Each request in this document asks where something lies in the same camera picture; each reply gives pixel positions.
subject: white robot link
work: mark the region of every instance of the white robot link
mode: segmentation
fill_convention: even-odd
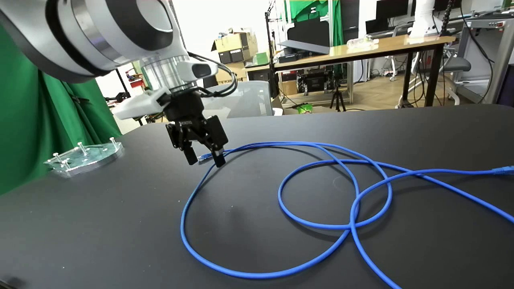
[[[65,81],[85,81],[140,60],[155,89],[130,97],[114,113],[166,112],[172,142],[190,163],[198,162],[195,139],[211,149],[217,165],[225,163],[227,134],[217,117],[204,118],[201,96],[211,91],[196,85],[217,65],[187,51],[171,0],[0,0],[0,8],[0,22],[15,43],[39,69]],[[235,78],[217,96],[233,93]]]

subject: black table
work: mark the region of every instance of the black table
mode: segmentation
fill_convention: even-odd
[[[341,142],[400,165],[490,168],[514,163],[514,110],[500,105],[233,118],[230,146],[262,139]],[[163,125],[124,138],[127,155],[74,179],[47,176],[0,195],[0,277],[24,289],[386,287],[349,240],[323,264],[281,280],[220,276],[183,248],[183,202],[206,166],[190,166]],[[312,160],[288,149],[238,157],[192,208],[192,242],[240,269],[278,269],[326,248],[334,236],[294,226],[278,210],[283,174]],[[357,168],[362,184],[376,173]],[[444,178],[514,213],[511,178]],[[376,263],[404,287],[514,287],[514,226],[440,187],[395,184],[391,213],[362,229]],[[310,219],[347,219],[351,184],[334,168],[299,174],[286,189]],[[367,199],[363,215],[384,192]]]

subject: floor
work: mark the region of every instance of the floor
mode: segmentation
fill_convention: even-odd
[[[442,97],[444,94],[449,94],[450,85],[445,86],[444,93],[444,81],[440,80],[437,85],[437,99],[434,99],[434,105],[453,105],[452,99]],[[347,110],[376,110],[376,109],[395,109],[399,97],[404,89],[404,75],[399,75],[395,80],[391,80],[387,77],[376,77],[370,81],[357,83],[355,85],[355,99],[354,102],[347,102]],[[423,88],[420,86],[410,94],[410,101],[415,102],[415,105],[423,107],[424,97],[421,97]],[[309,96],[304,94],[289,94],[286,99],[283,99],[285,113],[299,113],[298,104],[310,102],[314,104],[314,113],[318,112],[334,112],[334,109],[330,109],[333,93],[323,93],[315,91]]]

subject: computer monitor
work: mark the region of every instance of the computer monitor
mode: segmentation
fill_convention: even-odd
[[[387,17],[405,16],[408,12],[408,0],[384,0],[384,14]]]
[[[434,11],[445,11],[449,8],[450,0],[436,0]],[[463,0],[452,0],[452,8],[463,6]]]

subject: table leg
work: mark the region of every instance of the table leg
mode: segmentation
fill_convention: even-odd
[[[429,88],[428,88],[428,96],[424,97],[424,105],[434,104],[434,94],[436,94],[436,88],[437,88],[439,67],[440,67],[442,56],[444,56],[444,46],[440,44],[434,49],[432,69],[431,69],[431,77],[429,77]]]
[[[404,105],[408,104],[408,86],[412,85],[413,56],[415,56],[415,52],[407,52],[404,94],[402,94],[402,104]]]

